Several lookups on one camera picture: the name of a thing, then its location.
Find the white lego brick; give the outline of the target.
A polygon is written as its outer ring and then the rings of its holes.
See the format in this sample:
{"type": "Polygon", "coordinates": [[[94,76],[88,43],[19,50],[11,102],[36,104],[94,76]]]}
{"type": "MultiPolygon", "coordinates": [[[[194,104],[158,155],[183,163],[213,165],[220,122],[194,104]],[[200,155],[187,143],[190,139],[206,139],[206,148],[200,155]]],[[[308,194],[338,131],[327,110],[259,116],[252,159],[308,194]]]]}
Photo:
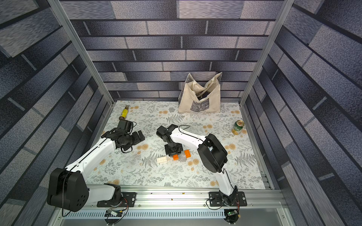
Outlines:
{"type": "Polygon", "coordinates": [[[162,156],[162,157],[157,158],[156,161],[158,164],[163,164],[163,163],[168,162],[168,159],[166,156],[162,156]]]}

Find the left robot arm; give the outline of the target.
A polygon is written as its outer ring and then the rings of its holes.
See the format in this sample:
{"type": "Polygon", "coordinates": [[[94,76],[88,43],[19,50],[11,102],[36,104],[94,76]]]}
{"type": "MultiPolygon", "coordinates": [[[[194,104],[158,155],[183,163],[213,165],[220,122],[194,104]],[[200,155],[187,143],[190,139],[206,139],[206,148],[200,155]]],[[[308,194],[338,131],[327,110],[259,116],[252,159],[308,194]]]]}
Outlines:
{"type": "Polygon", "coordinates": [[[56,168],[50,175],[47,204],[63,210],[77,212],[86,205],[118,207],[125,203],[121,187],[116,184],[87,184],[87,178],[97,165],[116,149],[126,150],[144,141],[142,131],[126,133],[114,128],[79,159],[65,168],[56,168]]]}

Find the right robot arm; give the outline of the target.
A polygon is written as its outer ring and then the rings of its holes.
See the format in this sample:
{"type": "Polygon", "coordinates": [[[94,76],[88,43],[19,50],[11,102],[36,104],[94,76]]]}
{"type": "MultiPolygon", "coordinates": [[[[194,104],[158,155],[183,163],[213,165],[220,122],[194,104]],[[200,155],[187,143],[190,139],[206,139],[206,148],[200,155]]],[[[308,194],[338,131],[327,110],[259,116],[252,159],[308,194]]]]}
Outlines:
{"type": "Polygon", "coordinates": [[[215,135],[196,135],[174,124],[168,128],[160,126],[156,135],[166,142],[165,151],[169,157],[181,154],[184,146],[197,150],[204,167],[215,174],[219,192],[227,198],[236,195],[237,187],[226,170],[228,153],[215,135]]]}

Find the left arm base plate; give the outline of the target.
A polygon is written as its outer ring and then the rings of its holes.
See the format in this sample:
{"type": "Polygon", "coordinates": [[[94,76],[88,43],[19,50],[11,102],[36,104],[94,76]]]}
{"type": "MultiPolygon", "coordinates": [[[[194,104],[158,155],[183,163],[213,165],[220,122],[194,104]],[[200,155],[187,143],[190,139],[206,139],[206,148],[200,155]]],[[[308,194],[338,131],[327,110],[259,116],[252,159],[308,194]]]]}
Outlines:
{"type": "Polygon", "coordinates": [[[99,201],[98,208],[125,208],[134,207],[137,193],[135,192],[122,192],[114,195],[110,200],[99,201]]]}

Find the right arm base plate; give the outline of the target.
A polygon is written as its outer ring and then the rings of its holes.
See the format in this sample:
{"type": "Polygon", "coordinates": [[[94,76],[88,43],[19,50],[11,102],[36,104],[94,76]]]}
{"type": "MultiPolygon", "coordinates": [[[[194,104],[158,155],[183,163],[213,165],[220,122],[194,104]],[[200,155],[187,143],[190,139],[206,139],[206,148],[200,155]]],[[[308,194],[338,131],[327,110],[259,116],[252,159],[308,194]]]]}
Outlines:
{"type": "Polygon", "coordinates": [[[247,200],[244,192],[233,193],[230,196],[226,196],[221,192],[209,192],[208,193],[208,205],[210,207],[244,207],[247,206],[247,200]]]}

